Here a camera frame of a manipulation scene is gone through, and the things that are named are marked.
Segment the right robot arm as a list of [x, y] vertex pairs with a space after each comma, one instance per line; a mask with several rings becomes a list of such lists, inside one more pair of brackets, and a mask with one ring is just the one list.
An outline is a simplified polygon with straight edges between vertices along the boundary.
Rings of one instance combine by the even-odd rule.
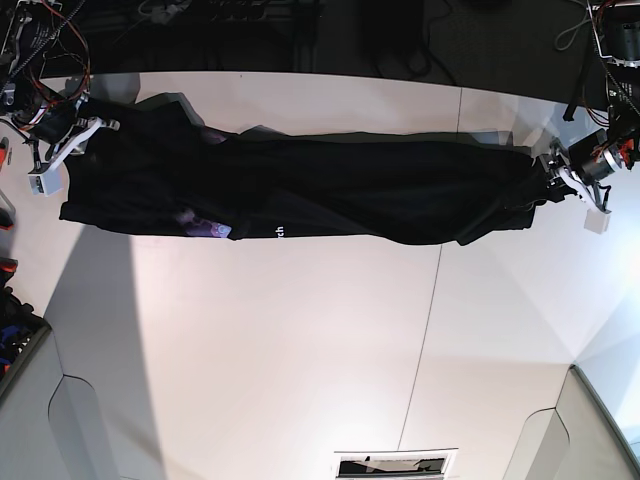
[[[70, 155], [81, 155], [101, 129], [116, 131], [116, 120], [84, 117], [89, 101], [89, 45], [74, 17], [82, 1], [3, 1], [1, 3], [1, 123], [31, 151], [32, 175], [57, 169]], [[75, 61], [80, 80], [58, 93], [41, 79], [49, 52]]]

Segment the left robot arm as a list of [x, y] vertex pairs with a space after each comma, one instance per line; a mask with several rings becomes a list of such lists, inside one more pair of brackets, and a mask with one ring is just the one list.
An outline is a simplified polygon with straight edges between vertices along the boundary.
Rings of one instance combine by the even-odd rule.
[[[603, 181], [639, 164], [639, 3], [607, 0], [576, 4], [583, 9], [583, 18], [554, 40], [554, 49], [564, 52], [581, 29], [589, 29], [563, 120], [573, 121], [582, 107], [599, 129], [569, 147], [553, 140], [550, 151], [537, 162], [555, 197], [575, 195], [590, 212], [608, 216], [611, 187]], [[587, 98], [587, 80], [594, 65], [601, 68], [604, 77], [606, 109], [602, 112]]]

